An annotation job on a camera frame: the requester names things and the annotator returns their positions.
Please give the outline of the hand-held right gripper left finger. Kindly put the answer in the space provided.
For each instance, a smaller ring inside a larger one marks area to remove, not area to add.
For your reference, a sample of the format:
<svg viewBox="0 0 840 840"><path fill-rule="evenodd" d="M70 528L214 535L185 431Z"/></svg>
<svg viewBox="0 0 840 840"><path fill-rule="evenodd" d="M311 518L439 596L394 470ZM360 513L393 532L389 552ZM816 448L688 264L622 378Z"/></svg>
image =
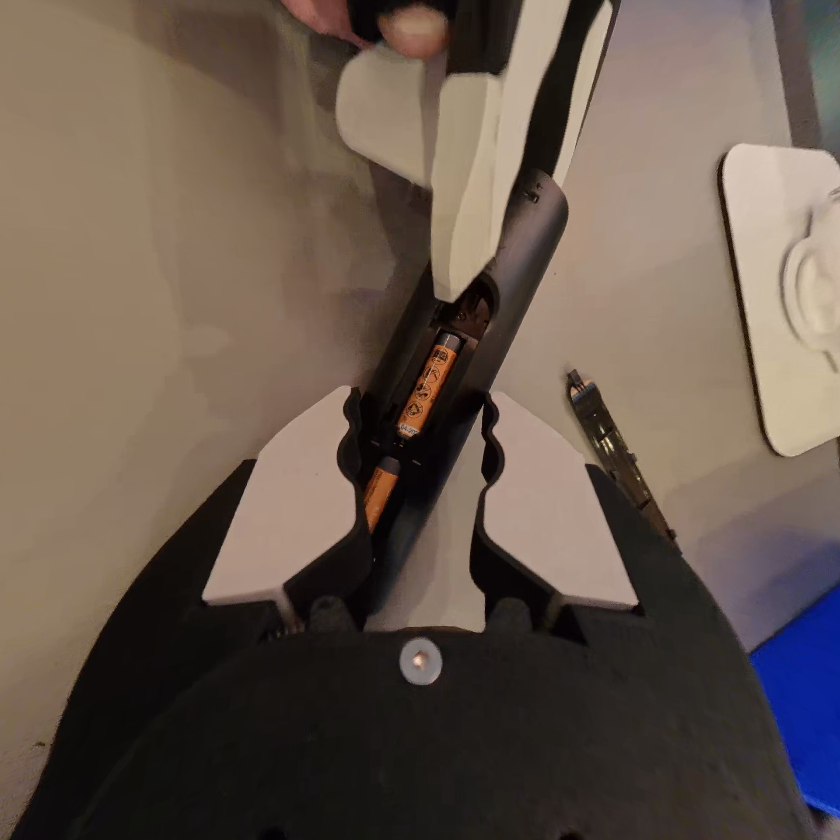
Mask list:
<svg viewBox="0 0 840 840"><path fill-rule="evenodd" d="M203 590L210 606L271 602L288 631L373 568L359 481L361 394L342 385L259 452Z"/></svg>

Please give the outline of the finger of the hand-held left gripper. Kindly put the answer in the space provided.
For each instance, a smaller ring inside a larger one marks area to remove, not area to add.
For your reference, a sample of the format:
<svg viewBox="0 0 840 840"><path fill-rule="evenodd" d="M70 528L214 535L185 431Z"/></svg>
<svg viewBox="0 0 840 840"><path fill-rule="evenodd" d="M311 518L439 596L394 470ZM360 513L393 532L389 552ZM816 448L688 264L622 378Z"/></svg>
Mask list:
<svg viewBox="0 0 840 840"><path fill-rule="evenodd" d="M507 64L448 71L432 170L434 295L455 301L495 255L543 77L571 3L521 4Z"/></svg>
<svg viewBox="0 0 840 840"><path fill-rule="evenodd" d="M533 106L533 166L563 184L621 6L571 1Z"/></svg>

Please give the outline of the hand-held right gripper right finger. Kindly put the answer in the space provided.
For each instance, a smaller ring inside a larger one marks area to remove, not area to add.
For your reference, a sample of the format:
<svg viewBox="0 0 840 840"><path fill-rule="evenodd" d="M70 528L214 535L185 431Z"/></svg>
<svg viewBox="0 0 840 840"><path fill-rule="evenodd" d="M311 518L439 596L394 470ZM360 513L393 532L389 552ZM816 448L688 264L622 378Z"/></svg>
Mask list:
<svg viewBox="0 0 840 840"><path fill-rule="evenodd" d="M487 621L524 604L552 631L566 606L627 613L639 597L585 458L552 426L501 391L486 397L484 453L469 573Z"/></svg>

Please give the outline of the black battery cover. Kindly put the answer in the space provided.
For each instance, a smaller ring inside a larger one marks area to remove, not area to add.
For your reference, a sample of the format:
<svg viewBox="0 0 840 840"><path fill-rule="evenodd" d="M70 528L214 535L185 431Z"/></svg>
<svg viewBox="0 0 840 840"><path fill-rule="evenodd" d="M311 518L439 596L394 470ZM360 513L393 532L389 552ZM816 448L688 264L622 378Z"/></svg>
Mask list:
<svg viewBox="0 0 840 840"><path fill-rule="evenodd" d="M648 523L677 546L676 532L668 525L628 448L596 383L577 370L566 375L566 391L572 411L601 467Z"/></svg>

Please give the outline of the black remote control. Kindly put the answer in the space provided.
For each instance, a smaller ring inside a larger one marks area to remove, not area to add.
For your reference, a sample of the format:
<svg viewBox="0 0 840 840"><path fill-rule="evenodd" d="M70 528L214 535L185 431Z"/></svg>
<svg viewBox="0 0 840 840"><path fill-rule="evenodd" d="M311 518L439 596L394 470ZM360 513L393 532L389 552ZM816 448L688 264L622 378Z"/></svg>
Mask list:
<svg viewBox="0 0 840 840"><path fill-rule="evenodd" d="M385 456L401 471L372 535L373 570L349 599L359 620L383 608L485 403L563 235L568 204L555 181L531 170L516 181L495 257L451 303L434 296L426 268L360 401L365 484ZM397 423L441 333L462 340L430 418L403 440Z"/></svg>

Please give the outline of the blue plastic bin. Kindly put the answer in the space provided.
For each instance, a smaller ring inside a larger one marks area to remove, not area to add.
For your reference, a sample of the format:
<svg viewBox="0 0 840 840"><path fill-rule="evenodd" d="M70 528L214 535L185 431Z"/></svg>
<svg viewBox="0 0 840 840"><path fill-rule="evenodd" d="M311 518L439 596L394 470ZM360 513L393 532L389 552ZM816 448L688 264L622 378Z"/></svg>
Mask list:
<svg viewBox="0 0 840 840"><path fill-rule="evenodd" d="M839 817L839 587L749 655L806 804Z"/></svg>

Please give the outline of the grey desk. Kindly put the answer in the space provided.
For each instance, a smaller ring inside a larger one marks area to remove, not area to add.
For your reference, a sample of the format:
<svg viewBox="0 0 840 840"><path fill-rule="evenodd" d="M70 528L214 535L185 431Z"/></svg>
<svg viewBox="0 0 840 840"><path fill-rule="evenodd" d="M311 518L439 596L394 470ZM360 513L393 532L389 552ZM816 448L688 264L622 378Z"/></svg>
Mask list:
<svg viewBox="0 0 840 840"><path fill-rule="evenodd" d="M349 152L348 45L274 2L2 2L2 838L148 560L285 423L364 386L427 202ZM593 377L757 647L838 582L838 456L760 430L718 164L790 140L769 2L623 2L570 220L497 387L589 448Z"/></svg>

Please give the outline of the person's left hand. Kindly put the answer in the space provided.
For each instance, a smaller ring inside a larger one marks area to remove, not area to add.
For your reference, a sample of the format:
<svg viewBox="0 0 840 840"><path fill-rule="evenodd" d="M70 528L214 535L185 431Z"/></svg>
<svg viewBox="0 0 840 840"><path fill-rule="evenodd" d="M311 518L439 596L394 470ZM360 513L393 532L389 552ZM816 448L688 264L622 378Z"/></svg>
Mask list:
<svg viewBox="0 0 840 840"><path fill-rule="evenodd" d="M282 1L281 5L316 34L359 48L383 41L400 56L427 60L447 46L458 3Z"/></svg>

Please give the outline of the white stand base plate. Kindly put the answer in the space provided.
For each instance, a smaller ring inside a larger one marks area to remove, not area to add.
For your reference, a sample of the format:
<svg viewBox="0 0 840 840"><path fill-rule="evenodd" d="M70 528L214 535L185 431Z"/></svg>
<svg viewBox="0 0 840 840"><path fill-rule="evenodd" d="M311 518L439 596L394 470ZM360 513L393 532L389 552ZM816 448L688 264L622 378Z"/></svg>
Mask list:
<svg viewBox="0 0 840 840"><path fill-rule="evenodd" d="M739 143L718 184L763 435L795 457L838 437L838 162Z"/></svg>

